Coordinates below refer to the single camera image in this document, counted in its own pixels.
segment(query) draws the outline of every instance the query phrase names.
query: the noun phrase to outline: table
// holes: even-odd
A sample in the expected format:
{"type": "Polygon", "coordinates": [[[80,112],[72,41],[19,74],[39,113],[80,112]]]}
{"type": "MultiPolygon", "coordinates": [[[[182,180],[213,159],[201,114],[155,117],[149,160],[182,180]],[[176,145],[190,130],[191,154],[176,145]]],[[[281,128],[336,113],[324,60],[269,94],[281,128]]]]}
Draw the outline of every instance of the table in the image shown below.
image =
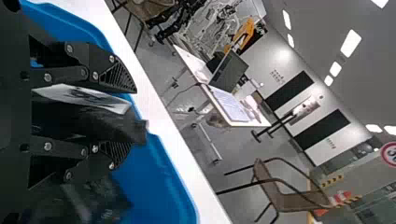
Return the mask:
{"type": "Polygon", "coordinates": [[[29,0],[33,3],[51,3],[90,22],[106,37],[114,52],[131,71],[138,94],[131,95],[142,119],[149,120],[149,131],[161,137],[164,147],[180,178],[193,198],[201,223],[231,224],[213,189],[207,182],[177,127],[154,90],[149,77],[137,60],[128,41],[114,20],[105,1],[100,0],[29,0]]]}
{"type": "MultiPolygon", "coordinates": [[[[180,57],[181,61],[185,65],[185,68],[180,72],[179,76],[176,79],[179,79],[186,71],[188,71],[191,74],[194,81],[199,85],[199,87],[200,87],[201,91],[204,93],[205,97],[207,98],[207,101],[204,102],[201,106],[199,106],[196,109],[196,111],[198,113],[200,111],[202,111],[204,108],[206,108],[206,110],[208,110],[207,106],[212,105],[213,108],[216,109],[216,111],[226,121],[226,124],[228,127],[265,128],[265,127],[271,126],[271,123],[260,111],[258,111],[260,121],[258,121],[257,119],[252,119],[249,122],[230,120],[229,117],[227,116],[226,112],[222,108],[222,106],[215,99],[213,92],[209,89],[209,87],[207,85],[209,83],[210,79],[212,78],[213,74],[206,67],[206,63],[176,45],[174,45],[174,48],[176,50],[177,55],[180,57]]],[[[179,129],[181,130],[184,127],[186,127],[186,125],[188,125],[192,122],[195,122],[197,120],[200,120],[203,116],[198,116],[198,118],[196,118],[196,117],[197,117],[196,115],[188,115],[185,118],[185,120],[186,120],[185,123],[183,125],[181,125],[179,127],[179,129]]]]}

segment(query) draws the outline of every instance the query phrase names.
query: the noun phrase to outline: blue bin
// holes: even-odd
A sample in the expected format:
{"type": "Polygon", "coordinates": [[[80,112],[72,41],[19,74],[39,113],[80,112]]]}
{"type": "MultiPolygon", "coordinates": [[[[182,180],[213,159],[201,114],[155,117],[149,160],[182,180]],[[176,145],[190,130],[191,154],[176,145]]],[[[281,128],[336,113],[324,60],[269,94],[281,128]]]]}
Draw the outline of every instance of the blue bin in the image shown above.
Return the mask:
{"type": "MultiPolygon", "coordinates": [[[[112,51],[105,36],[83,19],[51,4],[20,2],[22,12],[59,41],[90,42],[112,51]]],[[[116,96],[130,101],[140,118],[129,94],[116,96]]],[[[134,204],[121,223],[198,223],[194,203],[158,136],[149,134],[145,146],[133,147],[124,164],[112,174],[134,204]]]]}

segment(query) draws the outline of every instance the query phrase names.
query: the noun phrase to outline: orange object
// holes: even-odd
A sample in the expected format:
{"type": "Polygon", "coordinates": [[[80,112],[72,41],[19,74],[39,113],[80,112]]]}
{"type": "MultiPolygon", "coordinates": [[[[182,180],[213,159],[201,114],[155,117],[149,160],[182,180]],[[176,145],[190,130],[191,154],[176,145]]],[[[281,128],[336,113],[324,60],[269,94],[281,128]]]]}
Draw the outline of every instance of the orange object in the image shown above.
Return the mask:
{"type": "MultiPolygon", "coordinates": [[[[243,39],[241,45],[239,46],[238,49],[242,50],[245,45],[248,43],[249,39],[251,37],[253,37],[254,34],[254,20],[253,18],[248,18],[247,22],[245,22],[245,24],[243,24],[241,26],[241,28],[239,28],[239,30],[236,32],[236,35],[233,37],[233,43],[237,44],[238,42],[240,42],[241,39],[243,39]]],[[[228,51],[230,51],[231,49],[230,44],[226,45],[224,47],[224,53],[228,53],[228,51]]]]}

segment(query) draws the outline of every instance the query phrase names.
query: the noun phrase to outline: cable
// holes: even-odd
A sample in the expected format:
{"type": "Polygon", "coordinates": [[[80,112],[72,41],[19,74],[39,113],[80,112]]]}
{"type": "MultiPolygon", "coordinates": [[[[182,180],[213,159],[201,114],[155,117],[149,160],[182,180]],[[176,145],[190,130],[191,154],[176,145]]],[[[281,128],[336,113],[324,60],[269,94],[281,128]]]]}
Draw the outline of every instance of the cable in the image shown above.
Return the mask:
{"type": "Polygon", "coordinates": [[[189,91],[192,87],[194,87],[194,86],[199,86],[201,83],[195,83],[195,84],[193,84],[192,86],[189,86],[186,90],[184,90],[184,91],[179,91],[175,96],[174,96],[174,98],[172,98],[172,100],[165,106],[165,108],[168,108],[168,106],[170,105],[170,104],[172,104],[175,100],[176,100],[176,98],[181,94],[181,93],[183,93],[183,92],[186,92],[186,91],[189,91]]]}

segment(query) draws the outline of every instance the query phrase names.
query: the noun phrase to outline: red circular sign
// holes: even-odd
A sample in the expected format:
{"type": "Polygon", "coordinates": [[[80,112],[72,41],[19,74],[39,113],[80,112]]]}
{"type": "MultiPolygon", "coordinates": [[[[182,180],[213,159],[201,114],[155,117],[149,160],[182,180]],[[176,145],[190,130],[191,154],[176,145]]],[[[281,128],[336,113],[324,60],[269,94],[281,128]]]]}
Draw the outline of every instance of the red circular sign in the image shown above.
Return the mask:
{"type": "Polygon", "coordinates": [[[396,167],[396,142],[386,143],[382,146],[381,157],[388,165],[396,167]]]}

